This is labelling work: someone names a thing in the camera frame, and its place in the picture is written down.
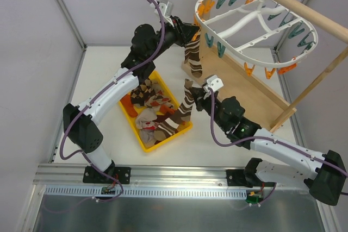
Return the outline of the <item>brown white striped sock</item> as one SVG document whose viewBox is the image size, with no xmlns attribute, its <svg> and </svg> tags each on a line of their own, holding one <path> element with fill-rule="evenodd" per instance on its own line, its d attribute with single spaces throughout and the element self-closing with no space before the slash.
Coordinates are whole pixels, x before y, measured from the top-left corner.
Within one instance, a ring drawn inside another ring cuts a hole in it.
<svg viewBox="0 0 348 232">
<path fill-rule="evenodd" d="M 200 60 L 200 35 L 201 32 L 198 31 L 193 39 L 185 46 L 184 51 L 184 62 L 189 63 L 191 74 L 196 78 L 200 78 L 203 73 Z"/>
</svg>

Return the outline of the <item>brown argyle sock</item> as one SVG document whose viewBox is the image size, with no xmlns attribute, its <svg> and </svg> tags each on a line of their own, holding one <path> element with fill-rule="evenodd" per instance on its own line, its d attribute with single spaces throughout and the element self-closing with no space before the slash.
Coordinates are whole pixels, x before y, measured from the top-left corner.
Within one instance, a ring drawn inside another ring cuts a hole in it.
<svg viewBox="0 0 348 232">
<path fill-rule="evenodd" d="M 160 85 L 155 81 L 146 79 L 143 83 L 130 92 L 130 101 L 133 105 L 144 106 L 155 95 L 163 95 Z"/>
</svg>

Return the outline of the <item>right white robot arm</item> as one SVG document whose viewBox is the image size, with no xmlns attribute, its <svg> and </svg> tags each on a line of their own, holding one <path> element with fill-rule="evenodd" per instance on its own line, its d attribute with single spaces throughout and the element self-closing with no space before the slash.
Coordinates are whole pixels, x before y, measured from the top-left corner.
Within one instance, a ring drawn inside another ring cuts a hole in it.
<svg viewBox="0 0 348 232">
<path fill-rule="evenodd" d="M 313 151 L 289 143 L 244 116 L 245 109 L 236 97 L 223 101 L 210 88 L 191 87 L 198 111 L 210 116 L 210 131 L 218 126 L 229 143 L 213 140 L 221 147 L 238 146 L 266 154 L 281 162 L 272 164 L 260 158 L 252 158 L 243 170 L 247 187 L 259 183 L 292 184 L 307 190 L 316 200 L 331 206 L 338 204 L 344 194 L 347 171 L 339 153 Z"/>
</svg>

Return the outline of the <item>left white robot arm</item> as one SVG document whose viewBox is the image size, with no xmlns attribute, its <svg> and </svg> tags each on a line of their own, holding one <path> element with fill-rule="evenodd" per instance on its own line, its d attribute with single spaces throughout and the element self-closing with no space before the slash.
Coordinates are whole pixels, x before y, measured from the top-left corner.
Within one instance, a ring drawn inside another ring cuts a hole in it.
<svg viewBox="0 0 348 232">
<path fill-rule="evenodd" d="M 115 75 L 94 96 L 79 105 L 67 104 L 63 109 L 64 139 L 76 144 L 95 176 L 103 183 L 114 177 L 115 164 L 101 146 L 103 135 L 98 125 L 104 116 L 126 94 L 138 87 L 155 69 L 154 59 L 172 45 L 185 47 L 199 27 L 171 16 L 159 31 L 142 24 L 134 31 L 130 52 Z"/>
</svg>

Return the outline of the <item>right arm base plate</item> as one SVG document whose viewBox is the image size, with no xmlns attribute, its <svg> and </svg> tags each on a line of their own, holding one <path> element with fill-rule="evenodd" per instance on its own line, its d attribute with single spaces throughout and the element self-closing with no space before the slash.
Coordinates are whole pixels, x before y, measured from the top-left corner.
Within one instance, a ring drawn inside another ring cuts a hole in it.
<svg viewBox="0 0 348 232">
<path fill-rule="evenodd" d="M 226 180 L 227 186 L 248 186 L 243 169 L 227 169 Z"/>
</svg>

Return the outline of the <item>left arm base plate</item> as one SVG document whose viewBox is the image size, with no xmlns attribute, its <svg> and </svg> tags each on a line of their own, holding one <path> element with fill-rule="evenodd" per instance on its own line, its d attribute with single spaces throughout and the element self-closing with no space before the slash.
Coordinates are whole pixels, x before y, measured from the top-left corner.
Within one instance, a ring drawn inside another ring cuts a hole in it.
<svg viewBox="0 0 348 232">
<path fill-rule="evenodd" d="M 117 179 L 121 184 L 129 184 L 131 179 L 130 167 L 110 167 L 104 174 L 100 174 L 92 166 L 87 166 L 84 170 L 82 182 L 85 184 L 111 184 L 113 182 L 109 177 Z"/>
</svg>

